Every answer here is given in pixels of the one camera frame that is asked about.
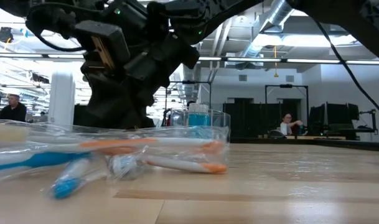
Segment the plastic bag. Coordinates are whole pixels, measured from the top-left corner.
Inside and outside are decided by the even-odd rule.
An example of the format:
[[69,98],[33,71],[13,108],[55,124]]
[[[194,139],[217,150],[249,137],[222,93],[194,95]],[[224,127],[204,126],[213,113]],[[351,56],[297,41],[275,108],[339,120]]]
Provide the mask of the plastic bag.
[[[227,170],[228,133],[210,126],[124,131],[0,120],[0,180],[68,164],[50,188],[53,198],[64,198],[102,175],[138,178],[146,166],[221,173]],[[84,169],[95,158],[106,171]]]

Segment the person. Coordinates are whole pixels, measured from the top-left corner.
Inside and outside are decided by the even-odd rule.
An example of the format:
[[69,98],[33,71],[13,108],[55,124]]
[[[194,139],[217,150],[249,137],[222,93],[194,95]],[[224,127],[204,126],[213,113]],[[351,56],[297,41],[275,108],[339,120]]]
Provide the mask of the person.
[[39,118],[39,122],[47,122],[48,121],[48,116],[45,115],[45,112],[44,111],[41,111],[40,113],[40,118]]
[[285,114],[282,118],[281,132],[285,135],[292,134],[291,128],[295,125],[302,126],[301,121],[291,122],[291,114]]
[[19,95],[8,95],[8,106],[1,110],[0,119],[26,121],[26,106],[19,102]]

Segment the woman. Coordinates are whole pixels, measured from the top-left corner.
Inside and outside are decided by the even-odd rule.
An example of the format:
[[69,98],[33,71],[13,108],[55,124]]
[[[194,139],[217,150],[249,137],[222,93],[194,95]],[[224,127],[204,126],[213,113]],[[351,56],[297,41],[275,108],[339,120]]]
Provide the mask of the woman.
[[291,128],[294,125],[302,126],[302,122],[301,121],[291,122],[291,114],[288,113],[284,115],[282,118],[282,123],[281,123],[281,132],[284,135],[292,134]]

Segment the toothbrush head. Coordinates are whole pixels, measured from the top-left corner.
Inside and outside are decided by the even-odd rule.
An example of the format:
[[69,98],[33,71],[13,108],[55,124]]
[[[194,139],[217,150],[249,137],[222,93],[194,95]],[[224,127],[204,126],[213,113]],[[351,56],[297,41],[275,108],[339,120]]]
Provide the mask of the toothbrush head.
[[118,180],[132,179],[142,168],[138,157],[131,155],[113,156],[110,158],[108,166],[110,174]]
[[82,180],[78,178],[58,181],[52,186],[52,196],[55,199],[64,199],[69,197],[76,189],[79,188]]

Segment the table surface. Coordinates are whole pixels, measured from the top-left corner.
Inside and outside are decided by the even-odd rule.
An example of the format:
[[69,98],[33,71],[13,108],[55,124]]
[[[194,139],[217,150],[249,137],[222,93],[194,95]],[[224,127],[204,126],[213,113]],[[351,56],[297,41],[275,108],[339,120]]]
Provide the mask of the table surface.
[[0,183],[0,223],[379,224],[379,152],[232,144],[223,175],[153,169],[72,197],[45,196],[54,177]]

